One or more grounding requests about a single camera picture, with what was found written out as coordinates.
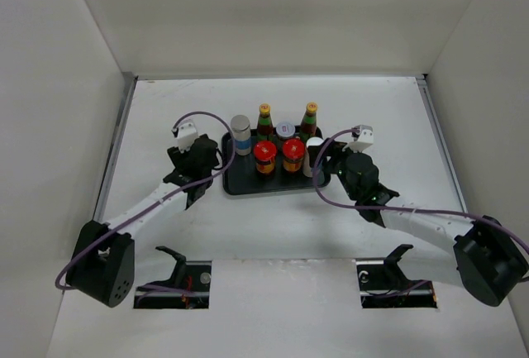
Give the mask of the red lid jar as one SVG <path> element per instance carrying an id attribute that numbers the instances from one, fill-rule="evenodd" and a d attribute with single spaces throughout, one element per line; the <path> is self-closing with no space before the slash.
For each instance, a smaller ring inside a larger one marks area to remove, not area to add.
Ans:
<path id="1" fill-rule="evenodd" d="M 262 179 L 270 178 L 276 170 L 277 147 L 272 141 L 258 141 L 253 149 L 255 169 Z"/>
<path id="2" fill-rule="evenodd" d="M 297 139 L 289 139 L 283 143 L 283 168 L 290 174 L 298 172 L 303 165 L 305 156 L 305 145 Z"/>

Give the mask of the red lid jar front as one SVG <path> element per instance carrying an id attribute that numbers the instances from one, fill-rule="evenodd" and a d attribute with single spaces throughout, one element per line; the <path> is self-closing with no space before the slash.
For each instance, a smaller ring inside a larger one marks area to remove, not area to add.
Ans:
<path id="1" fill-rule="evenodd" d="M 283 168 L 290 174 L 298 172 L 303 165 L 305 156 L 305 145 L 297 139 L 289 139 L 283 143 Z"/>

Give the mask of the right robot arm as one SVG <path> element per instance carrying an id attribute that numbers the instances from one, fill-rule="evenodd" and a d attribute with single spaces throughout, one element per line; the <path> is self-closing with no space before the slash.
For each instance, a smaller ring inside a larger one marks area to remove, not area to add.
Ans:
<path id="1" fill-rule="evenodd" d="M 351 143 L 325 139 L 309 148 L 312 177 L 334 174 L 367 222 L 407 233 L 432 246 L 420 255 L 400 245 L 384 259 L 385 282 L 396 289 L 412 281 L 441 282 L 465 289 L 481 303 L 497 307 L 528 281 L 528 245 L 495 218 L 406 204 L 379 182 L 369 155 Z"/>

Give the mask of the sesame jar silver lid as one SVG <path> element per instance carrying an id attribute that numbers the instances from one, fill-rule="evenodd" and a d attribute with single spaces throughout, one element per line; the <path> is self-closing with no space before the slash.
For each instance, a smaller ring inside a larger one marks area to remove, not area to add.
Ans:
<path id="1" fill-rule="evenodd" d="M 231 119 L 231 130 L 236 146 L 236 153 L 245 156 L 251 153 L 250 120 L 247 116 L 236 115 Z"/>

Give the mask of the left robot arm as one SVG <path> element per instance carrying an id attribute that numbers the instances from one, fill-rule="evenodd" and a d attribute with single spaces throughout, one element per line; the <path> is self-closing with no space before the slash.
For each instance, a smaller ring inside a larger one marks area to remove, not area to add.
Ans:
<path id="1" fill-rule="evenodd" d="M 218 144 L 206 134 L 186 149 L 168 149 L 174 170 L 154 192 L 122 215 L 105 222 L 87 222 L 59 278 L 67 287 L 109 308 L 120 304 L 134 283 L 136 235 L 186 211 L 206 193 L 213 176 L 220 173 L 217 152 Z"/>

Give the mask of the sauce bottle yellow cap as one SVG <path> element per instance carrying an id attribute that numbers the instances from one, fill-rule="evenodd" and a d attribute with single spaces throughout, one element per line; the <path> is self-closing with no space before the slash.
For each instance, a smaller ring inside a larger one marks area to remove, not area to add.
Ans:
<path id="1" fill-rule="evenodd" d="M 268 103 L 262 103 L 259 107 L 259 117 L 256 127 L 258 141 L 272 141 L 274 127 L 271 118 L 271 107 Z"/>
<path id="2" fill-rule="evenodd" d="M 303 119 L 299 127 L 298 136 L 303 143 L 316 135 L 317 130 L 317 104 L 310 102 L 306 106 Z"/>

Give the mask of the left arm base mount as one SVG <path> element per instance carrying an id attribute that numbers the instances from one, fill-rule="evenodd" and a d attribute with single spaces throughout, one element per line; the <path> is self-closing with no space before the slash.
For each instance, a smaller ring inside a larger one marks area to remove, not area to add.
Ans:
<path id="1" fill-rule="evenodd" d="M 150 281 L 136 288 L 134 309 L 209 309 L 212 284 L 211 261 L 188 261 L 167 246 L 155 248 L 174 260 L 167 279 Z"/>

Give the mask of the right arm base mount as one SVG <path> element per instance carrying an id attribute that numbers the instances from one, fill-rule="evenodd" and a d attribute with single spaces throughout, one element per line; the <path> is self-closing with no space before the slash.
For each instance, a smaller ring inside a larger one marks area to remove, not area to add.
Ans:
<path id="1" fill-rule="evenodd" d="M 360 304 L 364 309 L 434 308 L 436 294 L 431 281 L 410 280 L 398 267 L 413 245 L 398 246 L 384 258 L 356 261 Z"/>

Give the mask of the dark jar white lid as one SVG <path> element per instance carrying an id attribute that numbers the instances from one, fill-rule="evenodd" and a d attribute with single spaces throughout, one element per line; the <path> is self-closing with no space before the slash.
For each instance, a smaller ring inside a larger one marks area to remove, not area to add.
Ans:
<path id="1" fill-rule="evenodd" d="M 279 141 L 287 141 L 295 137 L 296 128 L 290 122 L 280 122 L 275 127 L 275 133 Z"/>

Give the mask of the black rectangular tray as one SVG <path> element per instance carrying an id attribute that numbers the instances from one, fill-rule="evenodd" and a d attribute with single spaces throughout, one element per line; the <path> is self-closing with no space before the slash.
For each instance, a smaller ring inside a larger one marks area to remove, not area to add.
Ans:
<path id="1" fill-rule="evenodd" d="M 269 174 L 261 174 L 257 169 L 253 153 L 253 147 L 257 144 L 257 130 L 252 128 L 250 133 L 250 153 L 248 155 L 235 154 L 234 160 L 222 176 L 222 184 L 226 193 L 232 196 L 242 196 L 313 189 L 312 178 L 303 173 L 303 165 L 308 161 L 306 146 L 304 146 L 305 158 L 298 162 L 300 168 L 296 172 L 286 170 L 284 153 L 277 146 L 274 169 Z"/>

